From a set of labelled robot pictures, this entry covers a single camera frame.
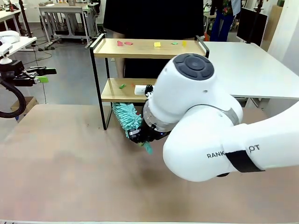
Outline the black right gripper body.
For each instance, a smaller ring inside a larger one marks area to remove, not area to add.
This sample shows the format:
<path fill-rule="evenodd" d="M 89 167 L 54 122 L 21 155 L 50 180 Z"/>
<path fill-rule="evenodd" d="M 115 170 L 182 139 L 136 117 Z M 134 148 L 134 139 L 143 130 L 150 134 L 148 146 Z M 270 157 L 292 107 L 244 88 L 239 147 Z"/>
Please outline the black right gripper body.
<path fill-rule="evenodd" d="M 141 125 L 139 127 L 139 140 L 141 142 L 152 142 L 154 140 L 162 139 L 166 136 L 168 136 L 171 132 L 159 132 L 156 131 L 154 128 L 156 126 L 153 125 L 152 127 L 148 126 L 148 124 L 143 120 L 141 122 Z"/>

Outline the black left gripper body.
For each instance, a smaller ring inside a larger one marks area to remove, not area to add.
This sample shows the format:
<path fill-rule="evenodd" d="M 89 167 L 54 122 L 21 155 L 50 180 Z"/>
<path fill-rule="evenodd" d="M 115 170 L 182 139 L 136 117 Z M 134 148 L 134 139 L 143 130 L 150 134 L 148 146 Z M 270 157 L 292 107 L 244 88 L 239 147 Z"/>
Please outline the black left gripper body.
<path fill-rule="evenodd" d="M 0 76 L 13 86 L 33 86 L 35 76 L 28 75 L 22 61 L 13 60 L 8 64 L 0 65 Z"/>

